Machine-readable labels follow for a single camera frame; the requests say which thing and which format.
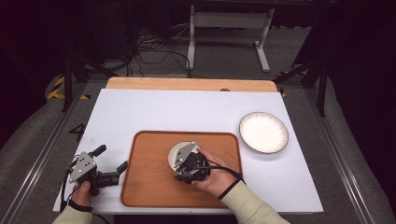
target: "person's hand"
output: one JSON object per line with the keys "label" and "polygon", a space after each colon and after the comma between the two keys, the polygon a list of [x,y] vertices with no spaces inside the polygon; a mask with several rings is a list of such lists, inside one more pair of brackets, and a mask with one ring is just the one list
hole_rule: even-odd
{"label": "person's hand", "polygon": [[[217,166],[215,163],[218,165],[228,167],[227,163],[223,161],[221,158],[219,158],[216,154],[213,152],[199,148],[199,152],[201,152],[204,156],[206,156],[206,159],[209,160],[209,165],[210,166]],[[220,170],[220,169],[211,169],[210,170],[210,176],[207,180],[205,181],[192,181],[192,184],[197,187],[198,189],[207,191],[211,193],[212,195],[219,197],[228,187],[231,186],[231,184],[236,180],[236,177],[234,177],[232,174],[225,170]]]}
{"label": "person's hand", "polygon": [[90,181],[84,181],[81,186],[73,193],[72,201],[80,206],[91,207]]}

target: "black strap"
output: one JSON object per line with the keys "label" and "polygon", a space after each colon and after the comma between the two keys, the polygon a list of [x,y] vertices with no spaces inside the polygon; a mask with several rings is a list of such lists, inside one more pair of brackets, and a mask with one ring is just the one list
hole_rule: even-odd
{"label": "black strap", "polygon": [[224,192],[222,192],[220,194],[220,196],[218,197],[219,200],[223,199],[225,195],[228,194],[228,192],[230,192],[231,189],[233,189],[233,187],[235,187],[235,185],[240,181],[241,179],[236,179],[231,185],[230,187],[228,187],[226,190],[224,190]]}
{"label": "black strap", "polygon": [[73,202],[73,200],[69,200],[69,206],[80,211],[80,212],[91,212],[92,211],[92,207],[88,207],[88,206],[81,206],[79,204],[76,204],[75,202]]}

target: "wooden tray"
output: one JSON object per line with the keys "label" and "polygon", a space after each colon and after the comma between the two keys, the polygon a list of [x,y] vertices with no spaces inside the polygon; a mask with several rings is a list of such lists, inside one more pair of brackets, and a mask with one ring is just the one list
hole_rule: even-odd
{"label": "wooden tray", "polygon": [[134,137],[122,187],[121,202],[129,207],[225,208],[211,194],[175,179],[169,167],[169,150],[177,143],[196,142],[213,150],[242,173],[238,140],[232,133],[143,131]]}

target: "sleeve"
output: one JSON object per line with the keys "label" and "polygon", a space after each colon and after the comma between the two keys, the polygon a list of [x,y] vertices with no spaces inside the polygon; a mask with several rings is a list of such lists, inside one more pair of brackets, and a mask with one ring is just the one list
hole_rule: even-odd
{"label": "sleeve", "polygon": [[92,220],[92,208],[79,206],[73,201],[52,222],[53,224],[89,224]]}
{"label": "sleeve", "polygon": [[221,201],[233,210],[238,223],[241,224],[289,223],[271,205],[263,202],[242,181],[236,182]]}

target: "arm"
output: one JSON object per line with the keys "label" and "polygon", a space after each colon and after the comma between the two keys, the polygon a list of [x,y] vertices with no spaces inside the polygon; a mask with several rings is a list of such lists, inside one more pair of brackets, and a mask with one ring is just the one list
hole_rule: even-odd
{"label": "arm", "polygon": [[90,182],[85,181],[73,195],[69,204],[53,221],[54,224],[88,224],[92,220]]}
{"label": "arm", "polygon": [[[199,151],[210,160],[209,165],[227,167],[227,163],[206,149]],[[192,184],[198,189],[208,191],[218,197],[225,205],[233,210],[238,223],[289,223],[283,219],[271,205],[263,202],[242,181],[224,170],[211,170],[209,178],[205,181],[193,181]]]}

